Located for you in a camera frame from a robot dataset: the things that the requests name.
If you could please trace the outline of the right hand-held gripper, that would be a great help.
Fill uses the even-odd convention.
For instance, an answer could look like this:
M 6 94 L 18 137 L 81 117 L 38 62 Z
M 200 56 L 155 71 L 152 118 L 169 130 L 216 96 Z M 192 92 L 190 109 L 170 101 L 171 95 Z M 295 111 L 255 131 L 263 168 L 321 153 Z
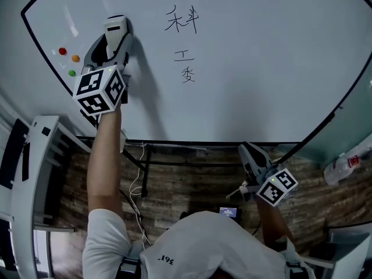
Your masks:
M 245 170 L 245 180 L 226 199 L 240 194 L 244 201 L 248 201 L 255 196 L 275 207 L 297 187 L 298 182 L 289 170 L 272 162 L 262 148 L 243 142 L 238 146 L 238 153 Z

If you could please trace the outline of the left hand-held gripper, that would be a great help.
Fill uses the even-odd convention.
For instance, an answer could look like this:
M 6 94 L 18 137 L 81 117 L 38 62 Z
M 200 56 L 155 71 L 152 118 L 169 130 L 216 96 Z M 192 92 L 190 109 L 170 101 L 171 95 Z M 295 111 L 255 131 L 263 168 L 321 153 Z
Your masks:
M 86 53 L 81 73 L 74 79 L 73 100 L 94 127 L 98 126 L 99 115 L 115 110 L 127 88 L 123 72 L 129 60 L 133 36 L 125 34 L 114 55 L 103 64 L 108 59 L 107 44 L 106 35 L 102 34 Z

